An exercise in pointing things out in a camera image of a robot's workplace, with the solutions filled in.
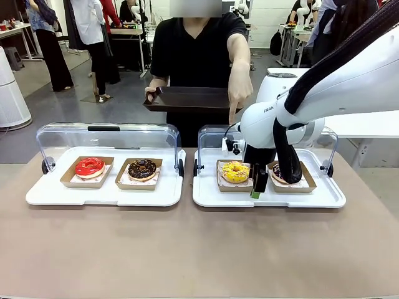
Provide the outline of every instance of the yellow frosted donut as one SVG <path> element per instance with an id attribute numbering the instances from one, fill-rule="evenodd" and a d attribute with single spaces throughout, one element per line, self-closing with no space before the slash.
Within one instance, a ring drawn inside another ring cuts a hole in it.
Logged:
<path id="1" fill-rule="evenodd" d="M 243 183 L 248 180 L 249 167 L 240 162 L 231 161 L 223 166 L 222 177 L 230 183 Z"/>

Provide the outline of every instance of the donut box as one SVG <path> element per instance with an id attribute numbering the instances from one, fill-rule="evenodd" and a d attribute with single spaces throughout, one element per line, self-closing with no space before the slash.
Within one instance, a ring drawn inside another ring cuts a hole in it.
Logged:
<path id="1" fill-rule="evenodd" d="M 146 160 L 149 158 L 130 158 L 126 159 L 115 179 L 115 184 L 121 190 L 144 190 L 155 191 L 156 184 L 161 174 L 162 159 L 149 159 L 156 164 L 156 173 L 153 178 L 146 182 L 135 181 L 129 177 L 127 170 L 130 164 L 137 160 Z"/>
<path id="2" fill-rule="evenodd" d="M 86 158 L 98 158 L 104 161 L 105 171 L 97 179 L 87 180 L 84 183 L 73 183 L 71 180 L 75 176 L 75 167 L 78 163 Z M 85 189 L 100 189 L 111 172 L 113 166 L 113 157 L 79 157 L 75 162 L 68 168 L 65 174 L 61 177 L 60 182 L 68 188 L 85 188 Z"/>
<path id="3" fill-rule="evenodd" d="M 306 168 L 305 164 L 301 161 L 300 166 L 302 168 L 302 180 L 301 182 L 293 185 L 282 184 L 271 175 L 273 166 L 278 164 L 278 161 L 272 162 L 267 165 L 269 171 L 269 179 L 272 182 L 273 188 L 277 193 L 311 193 L 317 186 L 310 175 L 309 170 Z"/>
<path id="4" fill-rule="evenodd" d="M 218 180 L 218 187 L 220 192 L 248 192 L 251 193 L 252 188 L 254 186 L 254 182 L 252 179 L 248 179 L 244 183 L 240 184 L 233 184 L 230 182 L 227 182 L 221 175 L 221 169 L 223 168 L 223 165 L 225 163 L 229 163 L 231 161 L 238 161 L 242 162 L 239 160 L 217 160 L 216 162 L 216 179 Z"/>

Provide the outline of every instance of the stool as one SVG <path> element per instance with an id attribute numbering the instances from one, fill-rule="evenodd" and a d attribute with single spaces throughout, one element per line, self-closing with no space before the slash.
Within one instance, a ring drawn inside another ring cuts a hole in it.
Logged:
<path id="1" fill-rule="evenodd" d="M 13 71 L 18 71 L 24 67 L 24 63 L 22 62 L 21 56 L 15 47 L 7 47 L 4 48 L 4 52 L 6 53 L 7 60 L 10 63 L 10 67 Z"/>

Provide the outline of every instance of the black serving tray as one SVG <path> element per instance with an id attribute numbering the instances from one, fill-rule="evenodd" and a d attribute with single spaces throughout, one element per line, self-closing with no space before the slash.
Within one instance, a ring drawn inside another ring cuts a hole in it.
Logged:
<path id="1" fill-rule="evenodd" d="M 149 94 L 153 102 L 147 99 Z M 153 112 L 228 114 L 230 110 L 225 88 L 158 87 L 155 93 L 146 94 L 143 105 Z"/>

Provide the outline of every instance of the blue floral shirt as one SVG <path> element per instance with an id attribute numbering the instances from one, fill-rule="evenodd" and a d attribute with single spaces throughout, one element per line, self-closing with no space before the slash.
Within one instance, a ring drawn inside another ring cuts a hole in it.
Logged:
<path id="1" fill-rule="evenodd" d="M 50 26 L 49 23 L 47 23 L 42 18 L 42 16 L 31 7 L 29 0 L 26 0 L 26 11 L 29 17 L 29 23 L 31 23 L 33 31 L 36 31 L 38 29 L 44 29 L 54 32 L 54 28 Z"/>

